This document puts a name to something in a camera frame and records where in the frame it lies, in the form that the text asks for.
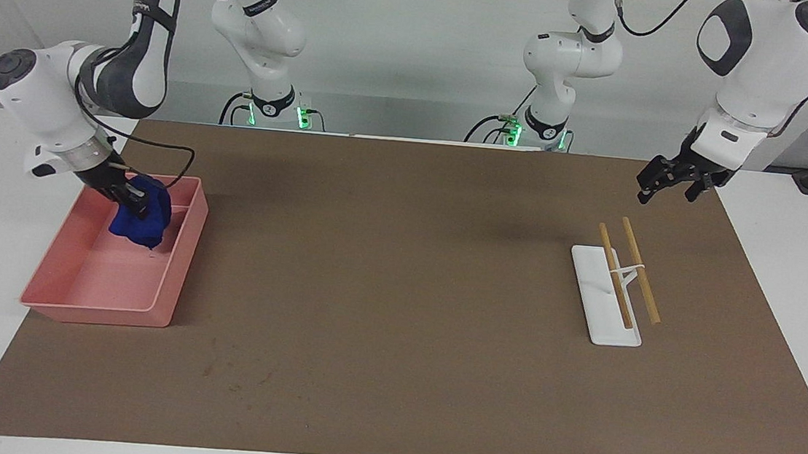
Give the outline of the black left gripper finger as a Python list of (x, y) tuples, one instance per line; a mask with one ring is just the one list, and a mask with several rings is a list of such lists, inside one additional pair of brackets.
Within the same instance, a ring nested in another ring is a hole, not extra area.
[(657, 155), (644, 165), (635, 179), (639, 186), (637, 199), (641, 205), (650, 202), (661, 189), (674, 186), (677, 164), (674, 158)]
[(685, 189), (684, 198), (690, 202), (694, 203), (697, 199), (702, 195), (702, 193), (707, 193), (709, 190), (714, 188), (714, 181), (713, 178), (708, 177), (699, 177), (696, 181), (691, 183), (688, 188)]

